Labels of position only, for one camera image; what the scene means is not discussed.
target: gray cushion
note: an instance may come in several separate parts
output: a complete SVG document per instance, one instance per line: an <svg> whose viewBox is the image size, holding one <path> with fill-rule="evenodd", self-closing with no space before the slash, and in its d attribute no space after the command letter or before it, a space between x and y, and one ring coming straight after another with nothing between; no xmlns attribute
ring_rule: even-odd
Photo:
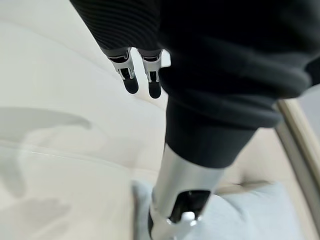
<svg viewBox="0 0 320 240"><path fill-rule="evenodd" d="M150 239L147 216L152 187L135 181L134 233L136 240ZM280 183L239 194L215 195L203 220L185 240L303 240L298 219Z"/></svg>

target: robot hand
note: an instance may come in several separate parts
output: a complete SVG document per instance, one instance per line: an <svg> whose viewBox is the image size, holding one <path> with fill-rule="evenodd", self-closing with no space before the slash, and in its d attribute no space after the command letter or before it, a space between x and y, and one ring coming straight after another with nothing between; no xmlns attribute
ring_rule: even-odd
<svg viewBox="0 0 320 240"><path fill-rule="evenodd" d="M133 60L131 57L131 47L106 50L101 48L108 59L112 62L117 73L120 74L125 89L135 94L138 89L138 81L135 75ZM161 95L161 85L159 82L159 69L161 68L162 50L138 49L144 66L144 71L148 79L149 94L153 99Z"/></svg>

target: ribbed black fabric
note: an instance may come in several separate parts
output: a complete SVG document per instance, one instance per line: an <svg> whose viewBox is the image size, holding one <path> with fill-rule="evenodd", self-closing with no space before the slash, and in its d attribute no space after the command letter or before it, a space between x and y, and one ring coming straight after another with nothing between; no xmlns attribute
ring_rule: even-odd
<svg viewBox="0 0 320 240"><path fill-rule="evenodd" d="M169 51L165 140L190 162L227 167L256 129L279 122L276 100L311 85L320 1L157 1L71 0L102 49Z"/></svg>
<svg viewBox="0 0 320 240"><path fill-rule="evenodd" d="M101 48L156 50L160 7L154 0L71 0Z"/></svg>

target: black sweatshirt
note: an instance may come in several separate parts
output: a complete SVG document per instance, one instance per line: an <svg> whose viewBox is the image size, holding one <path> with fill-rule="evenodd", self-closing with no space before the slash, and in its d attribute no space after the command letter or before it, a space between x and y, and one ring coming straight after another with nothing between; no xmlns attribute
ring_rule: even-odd
<svg viewBox="0 0 320 240"><path fill-rule="evenodd" d="M164 48L165 141L181 157L229 166L254 132L274 127L278 99L311 85L319 0L71 0L98 45Z"/></svg>

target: white floor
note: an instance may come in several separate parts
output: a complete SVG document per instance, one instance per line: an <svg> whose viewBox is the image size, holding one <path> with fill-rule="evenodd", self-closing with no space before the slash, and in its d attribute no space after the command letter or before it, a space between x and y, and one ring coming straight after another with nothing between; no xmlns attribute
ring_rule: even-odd
<svg viewBox="0 0 320 240"><path fill-rule="evenodd" d="M0 240L130 239L130 179L155 180L167 102L132 55L136 95L69 1L0 1Z"/></svg>

